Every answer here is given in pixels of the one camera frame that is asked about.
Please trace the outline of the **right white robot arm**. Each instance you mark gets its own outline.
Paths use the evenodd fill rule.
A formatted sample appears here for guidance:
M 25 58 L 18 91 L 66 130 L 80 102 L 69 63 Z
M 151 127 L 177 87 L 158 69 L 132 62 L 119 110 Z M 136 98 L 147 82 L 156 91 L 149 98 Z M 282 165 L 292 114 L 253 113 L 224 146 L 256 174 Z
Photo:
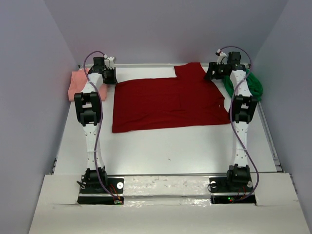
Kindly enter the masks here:
M 216 52 L 218 59 L 210 62 L 205 80 L 229 77 L 233 84 L 233 94 L 229 108 L 230 124 L 234 133 L 233 156 L 225 177 L 213 178 L 208 190 L 211 193 L 235 193 L 250 189 L 253 194 L 259 183 L 259 171 L 247 150 L 249 125 L 254 117 L 258 98 L 249 90 L 249 72 L 241 64 L 239 52 Z

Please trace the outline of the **red t shirt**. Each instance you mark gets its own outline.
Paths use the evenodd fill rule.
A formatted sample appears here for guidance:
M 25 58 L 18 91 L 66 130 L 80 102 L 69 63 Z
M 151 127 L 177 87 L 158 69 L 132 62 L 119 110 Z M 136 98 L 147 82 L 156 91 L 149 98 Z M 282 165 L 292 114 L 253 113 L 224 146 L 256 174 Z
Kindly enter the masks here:
M 229 124 L 224 96 L 199 62 L 175 66 L 173 78 L 144 78 L 115 87 L 113 133 Z

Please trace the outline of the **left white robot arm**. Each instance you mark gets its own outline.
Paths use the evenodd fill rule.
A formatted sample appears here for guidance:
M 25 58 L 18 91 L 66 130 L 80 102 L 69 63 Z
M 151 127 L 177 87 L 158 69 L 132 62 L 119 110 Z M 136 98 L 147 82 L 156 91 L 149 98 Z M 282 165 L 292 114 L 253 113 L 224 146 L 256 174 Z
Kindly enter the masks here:
M 77 119 L 86 139 L 87 166 L 80 186 L 108 194 L 111 192 L 108 191 L 108 177 L 99 143 L 103 118 L 99 89 L 103 84 L 117 84 L 115 60 L 115 57 L 107 55 L 94 57 L 90 70 L 83 70 L 87 78 L 86 84 L 80 92 L 74 94 Z

